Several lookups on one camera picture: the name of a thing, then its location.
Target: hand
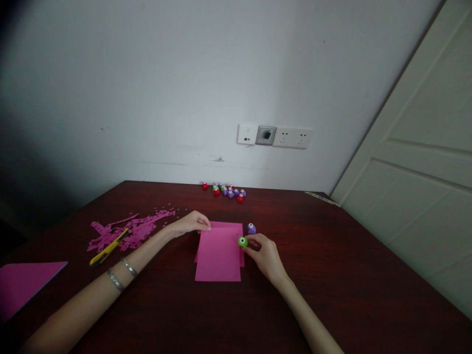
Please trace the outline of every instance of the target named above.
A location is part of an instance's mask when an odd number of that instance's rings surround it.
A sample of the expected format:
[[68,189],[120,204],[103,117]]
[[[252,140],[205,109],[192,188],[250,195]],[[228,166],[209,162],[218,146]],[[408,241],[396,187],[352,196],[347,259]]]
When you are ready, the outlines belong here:
[[209,231],[211,230],[211,225],[206,216],[194,210],[180,220],[169,224],[165,229],[166,231],[171,231],[173,237],[179,237],[194,230]]
[[243,248],[243,251],[254,259],[261,272],[273,285],[276,286],[284,278],[288,278],[274,241],[263,234],[248,235],[246,238],[250,245],[254,242],[261,245],[259,252],[249,247]]

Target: white door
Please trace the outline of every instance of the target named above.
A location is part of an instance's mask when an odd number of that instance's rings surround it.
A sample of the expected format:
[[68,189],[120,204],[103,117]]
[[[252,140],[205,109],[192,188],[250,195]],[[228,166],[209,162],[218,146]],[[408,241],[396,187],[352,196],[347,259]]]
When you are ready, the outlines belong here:
[[445,3],[331,196],[472,319],[471,8]]

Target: silver bracelet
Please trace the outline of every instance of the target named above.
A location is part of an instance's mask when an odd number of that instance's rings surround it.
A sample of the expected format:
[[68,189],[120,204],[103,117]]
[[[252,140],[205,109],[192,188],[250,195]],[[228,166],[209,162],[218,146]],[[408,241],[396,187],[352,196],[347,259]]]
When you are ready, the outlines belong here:
[[128,268],[128,270],[131,272],[131,274],[133,275],[133,278],[136,278],[138,274],[136,273],[134,268],[128,264],[128,261],[126,260],[126,258],[122,258],[121,261],[124,263],[125,267]]
[[115,275],[113,274],[113,271],[112,271],[111,268],[108,268],[108,276],[110,277],[110,280],[113,282],[113,284],[115,284],[115,286],[118,288],[118,290],[121,293],[124,290],[124,287],[123,287],[123,285],[121,285],[121,283],[115,277]]

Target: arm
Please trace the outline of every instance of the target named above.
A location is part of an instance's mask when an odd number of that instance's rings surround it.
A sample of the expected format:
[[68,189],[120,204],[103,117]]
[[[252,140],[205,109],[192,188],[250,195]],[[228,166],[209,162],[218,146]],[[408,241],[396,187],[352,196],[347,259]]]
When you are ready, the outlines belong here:
[[[163,228],[126,259],[139,273],[167,242],[193,230],[210,230],[207,217],[197,211]],[[115,264],[112,270],[125,288],[133,280],[123,262]],[[120,291],[107,272],[103,273],[54,313],[26,341],[22,352],[69,352],[119,295]]]
[[250,247],[259,248],[260,245],[261,249],[259,252],[249,247],[243,250],[254,259],[261,272],[282,295],[311,350],[314,353],[343,353],[285,272],[275,242],[263,234],[248,235],[246,238]]

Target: switch panel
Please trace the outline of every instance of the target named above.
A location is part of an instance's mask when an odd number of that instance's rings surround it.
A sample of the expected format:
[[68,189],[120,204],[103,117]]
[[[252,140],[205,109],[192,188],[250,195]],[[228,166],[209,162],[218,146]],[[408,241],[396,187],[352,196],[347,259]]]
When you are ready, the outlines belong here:
[[257,125],[240,123],[237,129],[237,143],[254,145],[257,137]]

